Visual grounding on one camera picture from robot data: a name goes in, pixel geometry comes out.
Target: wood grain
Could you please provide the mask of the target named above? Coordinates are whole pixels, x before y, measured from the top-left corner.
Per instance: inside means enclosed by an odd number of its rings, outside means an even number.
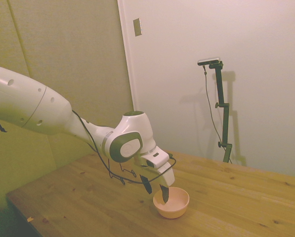
[[[122,185],[109,177],[97,155],[7,197],[25,219],[33,218],[28,225],[47,237],[295,237],[295,177],[173,154],[173,186],[190,196],[186,213],[177,219],[166,219],[155,209],[157,180],[151,195],[142,185]],[[133,178],[118,164],[112,170]]]

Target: black metal stand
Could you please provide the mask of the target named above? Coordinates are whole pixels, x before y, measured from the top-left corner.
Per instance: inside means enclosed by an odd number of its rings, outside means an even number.
[[[210,69],[215,69],[216,76],[216,85],[217,85],[217,95],[218,95],[218,103],[215,104],[215,108],[221,107],[224,109],[223,111],[223,133],[222,133],[222,143],[218,142],[218,147],[224,147],[225,153],[223,162],[229,162],[230,155],[232,151],[232,144],[227,143],[228,137],[228,118],[229,118],[229,108],[230,104],[224,102],[223,95],[223,84],[222,84],[222,73],[221,70],[223,68],[223,62],[220,61],[218,63],[210,64]]]

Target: white wall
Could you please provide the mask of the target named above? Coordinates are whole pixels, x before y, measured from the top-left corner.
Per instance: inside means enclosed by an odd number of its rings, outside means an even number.
[[[223,160],[197,66],[219,56],[233,163],[295,176],[295,0],[119,0],[119,8],[134,106],[160,147]],[[220,133],[222,114],[213,108]]]

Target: peach bowl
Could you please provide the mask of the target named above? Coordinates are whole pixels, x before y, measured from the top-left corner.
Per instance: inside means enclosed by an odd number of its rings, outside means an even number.
[[[153,203],[162,216],[174,219],[186,212],[189,204],[189,195],[181,188],[169,187],[168,201],[164,203],[162,190],[159,190],[153,197]]]

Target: wall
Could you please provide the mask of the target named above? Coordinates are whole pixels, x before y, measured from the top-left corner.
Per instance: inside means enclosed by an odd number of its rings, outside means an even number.
[[[119,0],[135,109],[162,148],[223,160],[199,59],[219,56],[233,163],[295,176],[295,0]],[[133,20],[141,19],[135,37]],[[208,71],[213,118],[214,70]]]
[[[117,2],[0,0],[0,66],[68,99],[84,119],[116,126],[132,111]],[[5,194],[91,152],[68,135],[0,121],[0,237],[19,223]]]

